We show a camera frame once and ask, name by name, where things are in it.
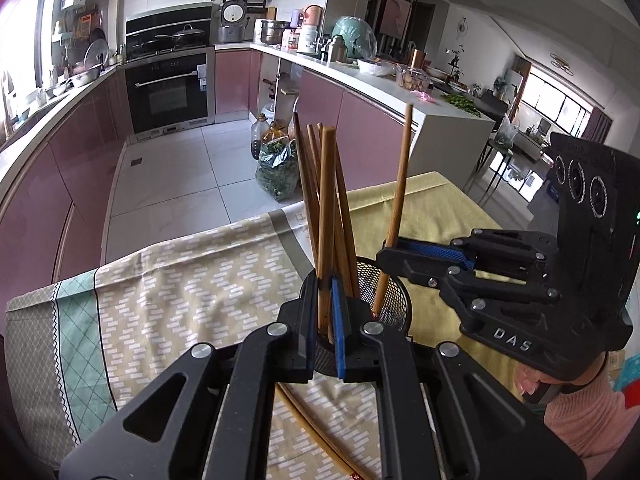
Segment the pink sleeve forearm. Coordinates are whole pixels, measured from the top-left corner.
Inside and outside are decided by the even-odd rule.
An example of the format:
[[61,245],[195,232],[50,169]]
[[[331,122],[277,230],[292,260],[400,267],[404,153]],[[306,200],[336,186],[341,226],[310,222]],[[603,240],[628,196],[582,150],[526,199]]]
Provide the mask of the pink sleeve forearm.
[[593,366],[592,377],[564,385],[544,412],[544,423],[582,460],[588,479],[600,474],[639,420],[638,405],[627,406],[608,382],[608,355]]

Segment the right hand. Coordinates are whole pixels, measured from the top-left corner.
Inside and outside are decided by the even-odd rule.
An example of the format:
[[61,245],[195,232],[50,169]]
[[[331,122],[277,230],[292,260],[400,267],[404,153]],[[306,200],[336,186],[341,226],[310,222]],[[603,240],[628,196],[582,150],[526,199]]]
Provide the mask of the right hand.
[[513,377],[514,385],[521,396],[524,396],[524,394],[532,396],[541,385],[585,387],[600,375],[602,370],[605,368],[607,360],[608,354],[606,352],[601,353],[590,367],[587,368],[585,373],[582,373],[578,378],[571,382],[554,378],[548,374],[544,374],[544,372],[541,372],[540,370],[535,370],[533,367],[526,364],[518,363],[515,367]]

